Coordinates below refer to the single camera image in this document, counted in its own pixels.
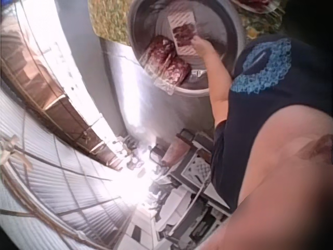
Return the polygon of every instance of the large metal bowl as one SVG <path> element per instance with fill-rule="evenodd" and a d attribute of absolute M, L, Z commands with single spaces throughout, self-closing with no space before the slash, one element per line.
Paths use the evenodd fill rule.
<path fill-rule="evenodd" d="M 154 36 L 171 36 L 165 12 L 173 2 L 174 0 L 133 1 L 128 16 L 128 30 L 130 43 L 138 60 Z M 232 73 L 236 59 L 245 45 L 244 28 L 236 9 L 229 0 L 191 0 L 189 4 L 193 5 L 196 21 L 204 23 L 201 32 L 214 41 L 220 41 L 215 48 L 224 48 L 221 60 Z M 184 59 L 191 63 L 193 69 L 201 72 L 205 70 L 200 59 Z M 207 75 L 204 73 L 194 80 L 192 77 L 185 79 L 181 86 L 176 87 L 175 93 L 192 97 L 208 96 Z"/>

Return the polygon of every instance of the raw meat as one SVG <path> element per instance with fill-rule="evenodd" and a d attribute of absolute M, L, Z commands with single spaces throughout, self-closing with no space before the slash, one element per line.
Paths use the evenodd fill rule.
<path fill-rule="evenodd" d="M 173 86 L 180 85 L 186 76 L 190 73 L 191 66 L 180 57 L 176 56 L 172 59 L 169 66 L 162 73 L 161 79 Z"/>
<path fill-rule="evenodd" d="M 174 42 L 162 35 L 151 41 L 140 62 L 148 74 L 171 86 L 180 85 L 191 71 L 190 64 L 177 56 Z"/>
<path fill-rule="evenodd" d="M 165 36 L 158 35 L 150 43 L 145 54 L 142 56 L 141 63 L 145 69 L 159 75 L 165 68 L 168 57 L 175 56 L 174 43 Z"/>
<path fill-rule="evenodd" d="M 196 33 L 196 28 L 193 23 L 186 23 L 180 27 L 174 28 L 172 32 L 178 47 L 184 47 L 191 45 L 191 40 Z"/>

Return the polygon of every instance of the corrugated metal roof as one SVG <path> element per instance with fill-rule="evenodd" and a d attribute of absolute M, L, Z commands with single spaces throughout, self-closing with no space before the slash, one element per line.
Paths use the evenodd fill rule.
<path fill-rule="evenodd" d="M 61 218 L 74 229 L 84 232 L 84 234 L 92 241 L 98 242 L 97 235 L 88 226 L 86 220 L 80 212 L 73 212 L 71 214 L 61 216 Z"/>
<path fill-rule="evenodd" d="M 103 242 L 109 244 L 113 239 L 114 230 L 118 228 L 109 219 L 107 213 L 101 206 L 85 209 L 82 211 L 88 221 L 91 223 L 93 230 L 101 237 Z"/>
<path fill-rule="evenodd" d="M 104 183 L 101 180 L 87 177 L 87 181 L 94 190 L 96 198 L 99 202 L 118 197 L 115 192 L 113 194 L 111 194 L 111 192 L 108 192 L 104 186 Z"/>
<path fill-rule="evenodd" d="M 85 176 L 65 171 L 67 181 L 80 207 L 96 204 L 96 199 L 87 185 Z"/>
<path fill-rule="evenodd" d="M 126 220 L 126 216 L 125 213 L 123 213 L 119 207 L 116 205 L 116 203 L 114 201 L 108 202 L 106 204 L 103 204 L 103 208 L 112 216 L 112 220 L 114 222 L 114 224 L 116 225 L 116 227 L 120 228 L 125 220 Z"/>
<path fill-rule="evenodd" d="M 83 172 L 86 175 L 99 177 L 99 175 L 92 163 L 92 160 L 89 157 L 81 154 L 80 152 L 76 152 L 76 155 L 77 155 L 79 163 L 83 169 Z"/>
<path fill-rule="evenodd" d="M 28 172 L 34 194 L 54 213 L 78 208 L 63 176 L 63 170 L 27 156 L 33 170 Z"/>
<path fill-rule="evenodd" d="M 63 168 L 73 170 L 78 173 L 83 173 L 79 161 L 75 155 L 74 149 L 68 145 L 63 144 L 59 139 L 55 139 L 56 146 Z"/>
<path fill-rule="evenodd" d="M 27 179 L 25 178 L 25 172 L 24 172 L 24 165 L 23 165 L 23 163 L 20 160 L 16 159 L 16 158 L 11 158 L 10 159 L 10 163 L 15 168 L 15 170 L 17 171 L 17 173 L 21 177 L 22 181 L 25 184 L 27 184 Z"/>
<path fill-rule="evenodd" d="M 54 230 L 36 218 L 0 215 L 0 225 L 21 250 L 69 249 Z"/>
<path fill-rule="evenodd" d="M 24 144 L 27 152 L 60 166 L 53 134 L 47 132 L 29 114 L 25 118 Z"/>
<path fill-rule="evenodd" d="M 0 194 L 0 209 L 20 213 L 28 212 L 19 202 L 16 201 L 8 188 L 3 184 L 2 180 L 0 180 Z"/>
<path fill-rule="evenodd" d="M 101 178 L 109 177 L 108 175 L 106 175 L 104 166 L 101 163 L 94 161 L 94 160 L 92 160 L 92 163 L 94 164 L 94 167 L 95 167 L 99 177 L 101 177 Z"/>
<path fill-rule="evenodd" d="M 1 133 L 7 137 L 12 137 L 13 134 L 16 134 L 20 139 L 17 145 L 22 147 L 24 110 L 1 91 L 0 112 Z"/>
<path fill-rule="evenodd" d="M 1 107 L 10 106 L 11 108 L 9 115 L 6 112 L 6 121 L 3 122 L 3 119 L 0 119 L 3 122 L 1 131 L 6 131 L 9 136 L 13 133 L 22 135 L 23 125 L 15 126 L 12 121 L 23 122 L 23 109 L 2 90 L 0 94 L 2 95 Z M 55 140 L 54 136 L 45 131 L 30 115 L 26 115 L 25 118 L 24 144 L 26 152 L 31 154 L 26 155 L 26 158 L 33 165 L 33 169 L 27 172 L 32 193 L 55 214 L 70 212 L 71 214 L 59 216 L 70 227 L 84 232 L 97 244 L 109 244 L 131 210 L 118 198 L 112 181 L 93 177 L 114 180 L 119 173 Z M 22 162 L 13 158 L 10 163 L 23 182 L 28 185 Z M 0 188 L 3 191 L 1 209 L 27 212 L 11 197 L 9 190 L 5 189 L 2 183 Z M 98 202 L 104 201 L 106 203 L 98 205 Z M 67 249 L 59 235 L 36 218 L 8 215 L 0 217 L 1 226 L 21 249 Z M 73 249 L 82 247 L 82 244 L 75 240 L 69 239 L 68 242 Z"/>

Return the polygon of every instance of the meat package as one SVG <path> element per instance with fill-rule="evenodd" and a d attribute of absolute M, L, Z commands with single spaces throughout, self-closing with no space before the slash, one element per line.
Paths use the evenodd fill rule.
<path fill-rule="evenodd" d="M 150 76 L 158 77 L 175 54 L 174 42 L 165 36 L 157 35 L 150 42 L 140 62 Z"/>
<path fill-rule="evenodd" d="M 190 64 L 177 56 L 174 42 L 162 35 L 152 39 L 140 63 L 155 79 L 154 84 L 169 94 L 182 84 L 191 71 Z"/>
<path fill-rule="evenodd" d="M 191 40 L 196 33 L 196 27 L 192 23 L 186 23 L 172 30 L 178 47 L 191 46 Z"/>
<path fill-rule="evenodd" d="M 170 85 L 178 86 L 190 71 L 191 66 L 180 57 L 175 56 L 169 66 L 162 72 L 161 80 Z"/>
<path fill-rule="evenodd" d="M 193 12 L 189 10 L 174 10 L 168 15 L 168 21 L 178 55 L 197 56 L 191 45 L 193 36 L 197 34 Z"/>

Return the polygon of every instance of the wall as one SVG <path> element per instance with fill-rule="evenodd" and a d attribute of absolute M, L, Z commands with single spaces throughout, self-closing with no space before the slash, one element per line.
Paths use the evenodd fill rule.
<path fill-rule="evenodd" d="M 104 66 L 99 37 L 94 33 L 87 0 L 56 0 L 63 32 L 83 82 L 116 136 L 127 134 L 116 94 Z"/>

